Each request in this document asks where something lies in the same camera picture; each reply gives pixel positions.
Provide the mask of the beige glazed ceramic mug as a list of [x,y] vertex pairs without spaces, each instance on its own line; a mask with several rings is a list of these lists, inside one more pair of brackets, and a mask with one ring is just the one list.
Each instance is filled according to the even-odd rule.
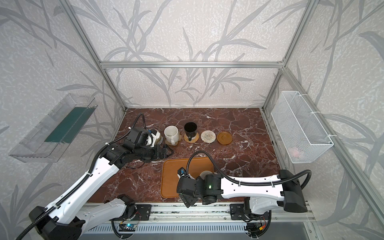
[[163,137],[161,135],[161,132],[156,129],[151,129],[150,132],[152,137],[151,146],[154,147],[155,145],[161,145],[163,143]]

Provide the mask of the round wooden coaster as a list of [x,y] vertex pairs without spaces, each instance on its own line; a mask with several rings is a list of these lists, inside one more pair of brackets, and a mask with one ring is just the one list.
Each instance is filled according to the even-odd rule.
[[229,145],[233,141],[233,136],[231,133],[223,131],[223,132],[218,133],[217,141],[221,145]]

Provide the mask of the woven rattan round coaster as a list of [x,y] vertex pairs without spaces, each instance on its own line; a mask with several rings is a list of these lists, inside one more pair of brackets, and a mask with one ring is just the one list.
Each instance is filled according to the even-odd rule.
[[187,143],[196,143],[198,140],[199,140],[199,133],[196,133],[196,135],[193,137],[193,138],[191,138],[191,140],[189,139],[189,137],[186,135],[186,134],[184,134],[184,140],[187,142]]

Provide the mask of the black mug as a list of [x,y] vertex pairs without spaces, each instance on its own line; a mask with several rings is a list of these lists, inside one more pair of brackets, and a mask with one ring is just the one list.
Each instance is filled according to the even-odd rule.
[[184,125],[185,134],[189,137],[190,140],[196,135],[197,128],[198,126],[194,122],[188,122]]

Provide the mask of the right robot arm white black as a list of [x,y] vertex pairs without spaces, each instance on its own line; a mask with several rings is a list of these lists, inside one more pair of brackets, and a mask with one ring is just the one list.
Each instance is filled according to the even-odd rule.
[[218,200],[244,198],[240,215],[251,219],[269,211],[284,210],[289,213],[308,211],[303,188],[311,178],[311,171],[293,175],[288,170],[261,178],[239,178],[212,172],[193,178],[186,169],[178,170],[177,193],[187,208],[201,201],[203,205]]

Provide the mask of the white speckled mug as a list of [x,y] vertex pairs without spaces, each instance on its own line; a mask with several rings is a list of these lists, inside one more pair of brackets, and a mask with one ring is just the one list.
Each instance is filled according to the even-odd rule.
[[164,135],[173,137],[175,135],[179,134],[179,129],[176,126],[168,126],[164,130]]

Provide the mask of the white purple mug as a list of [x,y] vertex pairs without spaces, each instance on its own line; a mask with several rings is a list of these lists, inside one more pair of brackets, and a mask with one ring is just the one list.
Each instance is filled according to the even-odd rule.
[[203,171],[200,173],[200,177],[202,178],[202,180],[205,180],[206,177],[210,174],[213,174],[211,171]]

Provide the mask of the cork paw-shaped coaster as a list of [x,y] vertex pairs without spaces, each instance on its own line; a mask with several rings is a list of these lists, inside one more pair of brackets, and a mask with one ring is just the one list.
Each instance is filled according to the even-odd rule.
[[166,145],[168,145],[168,146],[177,146],[178,143],[182,140],[182,136],[181,136],[181,134],[177,134],[177,135],[175,135],[173,137],[165,135],[165,139],[166,139],[165,140]]

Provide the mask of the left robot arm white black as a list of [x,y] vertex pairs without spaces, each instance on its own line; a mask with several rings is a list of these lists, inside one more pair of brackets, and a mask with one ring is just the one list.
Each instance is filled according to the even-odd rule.
[[143,146],[133,151],[118,144],[106,145],[82,178],[45,208],[37,206],[30,212],[33,227],[45,240],[77,240],[106,221],[134,217],[137,213],[135,201],[126,195],[84,212],[81,208],[108,179],[132,161],[150,163],[173,153],[167,145]]

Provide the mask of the multicolour stitched round coaster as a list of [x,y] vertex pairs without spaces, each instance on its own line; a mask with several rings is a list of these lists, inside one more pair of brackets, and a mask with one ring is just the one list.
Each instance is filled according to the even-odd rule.
[[206,130],[201,133],[201,139],[203,142],[211,144],[216,140],[216,134],[213,131]]

